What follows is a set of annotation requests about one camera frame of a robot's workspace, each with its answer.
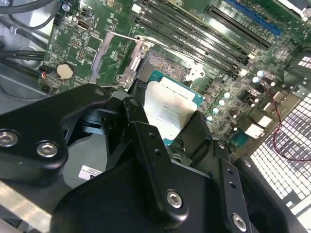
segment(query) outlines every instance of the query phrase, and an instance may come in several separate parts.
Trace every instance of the barcode label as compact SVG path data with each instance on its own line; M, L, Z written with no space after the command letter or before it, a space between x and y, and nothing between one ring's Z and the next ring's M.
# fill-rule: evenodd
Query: barcode label
M95 176L98 176L101 173L102 171L83 165L79 173L79 178L88 181L90 179L93 179Z

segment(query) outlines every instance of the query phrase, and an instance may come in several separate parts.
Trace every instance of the capacitor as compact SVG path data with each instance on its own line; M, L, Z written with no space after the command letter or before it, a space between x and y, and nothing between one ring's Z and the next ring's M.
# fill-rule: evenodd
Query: capacitor
M213 120L213 117L212 117L211 115L207 115L206 120L212 121L212 120Z
M222 100L222 99L219 99L219 100L218 100L218 104L219 104L220 106L224 106L224 105L225 105L225 101Z
M65 12L68 12L68 11L70 11L70 6L69 6L67 3L63 3L62 9L63 9Z
M264 76L264 71L263 71L263 70L259 70L259 71L257 72L257 76L258 76L259 78L262 78L262 77Z
M252 95L252 94L250 94L250 99L251 99L254 103L258 103L258 101L259 101L259 99L258 99L256 96Z
M271 79L262 78L262 80L263 80L265 83L269 84L270 86L275 86L275 85L276 85L276 82L274 82L274 81L271 80Z
M213 114L218 114L219 113L219 108L213 107L212 108L212 112L213 112Z
M238 130L238 127L234 124L234 123L230 123L230 126L231 126L231 128L232 128L232 130L233 131L236 131L236 130Z
M253 83L258 83L259 82L259 77L255 76L253 79L252 79L252 82Z
M251 99L247 102L247 104L251 106L252 108L255 106L254 101L252 101Z
M230 93L229 92L224 92L223 96L224 96L225 99L228 99L228 98L230 98Z
M237 116L238 116L237 112L234 111L234 110L231 110L229 113L230 113L230 116L232 116L233 119L237 118Z

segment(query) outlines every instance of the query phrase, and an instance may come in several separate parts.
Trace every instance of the red wire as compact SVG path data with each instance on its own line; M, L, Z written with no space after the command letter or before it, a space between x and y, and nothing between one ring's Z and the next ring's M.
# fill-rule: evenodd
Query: red wire
M277 115L277 118L278 118L278 126L277 126L276 130L273 133L273 146L274 146L275 152L277 154L279 154L281 157L283 157L284 159L287 159L287 160L290 160L290 161L293 161L293 162L311 162L311 159L292 159L292 158L288 158L277 147L277 145L276 145L276 136L281 131L283 125L282 125L281 115L280 115L280 113L278 111L278 108L277 108L277 105L276 105L276 101L274 100L274 98L273 98L272 94L270 93L270 91L267 91L267 93L268 93L268 95L271 97L271 99L273 101L273 105L274 105L274 108L276 109L276 115Z
M44 78L44 79L46 79L46 78L47 78L46 73L45 73L45 72L42 72L41 77Z

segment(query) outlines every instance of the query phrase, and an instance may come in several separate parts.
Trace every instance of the mounting hole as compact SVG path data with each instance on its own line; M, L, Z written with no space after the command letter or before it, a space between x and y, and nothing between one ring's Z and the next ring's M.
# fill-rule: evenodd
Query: mounting hole
M160 157L160 156L162 156L162 153L160 150L155 149L155 155Z
M234 175L233 171L231 171L230 169L228 169L228 172L229 172L231 175Z
M130 99L132 105L139 106L139 102L136 99Z
M233 182L229 182L229 184L231 185L231 187L233 187L234 189L236 189L237 187L235 186L235 184Z
M107 129L111 130L115 127L116 127L116 123L114 121L111 120L107 122Z
M104 95L104 93L101 90L95 90L95 93L100 96Z
M221 142L217 142L217 144L218 144L218 146L219 146L221 149L224 149L224 148L225 148L224 144L222 144Z
M156 138L156 136L155 136L153 133L149 133L148 135L149 135L149 137L151 137L152 139L155 139L155 138Z

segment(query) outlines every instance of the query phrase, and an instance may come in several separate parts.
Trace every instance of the blue pcie slot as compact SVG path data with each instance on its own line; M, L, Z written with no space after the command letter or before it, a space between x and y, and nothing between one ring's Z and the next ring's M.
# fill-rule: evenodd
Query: blue pcie slot
M271 24L269 24L266 21L264 21L263 19L259 18L257 15L255 15L253 12L251 12L250 10L248 10L246 7L242 6L241 4L236 2L235 0L224 0L224 1L229 3L231 6L235 7L239 11L241 11L247 17L249 17L252 20L254 20L257 24L259 24L263 28L265 28L268 31L270 31L273 35L275 35L275 36L281 35L280 30L276 29Z

